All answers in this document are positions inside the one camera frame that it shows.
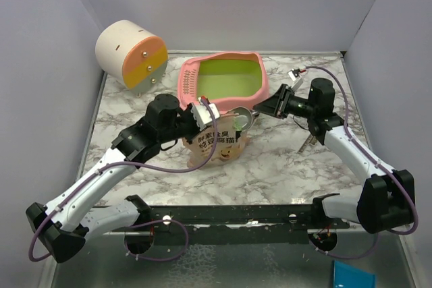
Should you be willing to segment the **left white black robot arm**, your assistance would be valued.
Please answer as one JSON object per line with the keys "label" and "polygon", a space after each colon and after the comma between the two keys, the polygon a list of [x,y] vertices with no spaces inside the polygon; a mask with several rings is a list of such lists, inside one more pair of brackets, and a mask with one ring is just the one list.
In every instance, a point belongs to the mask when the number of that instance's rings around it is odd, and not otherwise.
{"label": "left white black robot arm", "polygon": [[219,118],[215,105],[205,97],[185,109],[171,94],[158,94],[143,117],[123,129],[98,162],[64,193],[51,201],[32,203],[26,217],[34,233],[28,250],[33,262],[49,256],[58,263],[73,258],[93,236],[122,227],[144,229],[149,222],[146,204],[128,198],[97,211],[94,205],[116,184],[140,168],[156,170],[147,161],[162,145],[184,138],[192,140]]}

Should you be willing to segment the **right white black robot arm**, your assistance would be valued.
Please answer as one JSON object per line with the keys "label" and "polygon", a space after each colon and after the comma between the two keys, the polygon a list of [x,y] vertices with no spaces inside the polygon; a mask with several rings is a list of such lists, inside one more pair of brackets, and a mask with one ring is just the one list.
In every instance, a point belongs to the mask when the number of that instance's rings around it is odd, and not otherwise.
{"label": "right white black robot arm", "polygon": [[311,223],[325,228],[334,219],[358,223],[368,233],[390,231],[413,225],[414,179],[407,170],[396,170],[384,163],[348,129],[334,112],[335,90],[332,81],[315,78],[307,98],[301,98],[287,85],[253,109],[260,114],[284,119],[288,115],[307,120],[308,130],[317,141],[335,153],[362,182],[357,198],[330,194],[313,200]]}

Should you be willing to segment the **orange cat litter bag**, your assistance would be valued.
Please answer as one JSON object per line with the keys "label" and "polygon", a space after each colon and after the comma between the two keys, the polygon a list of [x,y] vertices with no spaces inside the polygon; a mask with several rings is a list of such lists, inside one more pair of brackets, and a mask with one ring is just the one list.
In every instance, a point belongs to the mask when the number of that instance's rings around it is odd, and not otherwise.
{"label": "orange cat litter bag", "polygon": [[[217,121],[217,144],[211,159],[206,167],[224,165],[236,160],[244,151],[250,141],[246,130],[241,130],[238,125],[239,114],[227,113]],[[199,133],[191,143],[186,139],[182,144],[190,151],[187,167],[196,167],[203,163],[209,156],[214,142],[214,128],[209,127]]]}

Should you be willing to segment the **grey metal litter scoop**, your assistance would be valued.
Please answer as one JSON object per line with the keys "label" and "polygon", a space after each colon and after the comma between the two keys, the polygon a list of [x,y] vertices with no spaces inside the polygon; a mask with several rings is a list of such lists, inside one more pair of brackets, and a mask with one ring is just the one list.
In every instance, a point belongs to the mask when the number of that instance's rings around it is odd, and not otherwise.
{"label": "grey metal litter scoop", "polygon": [[260,115],[258,111],[247,109],[246,107],[236,107],[230,113],[234,115],[234,128],[236,131],[250,129]]}

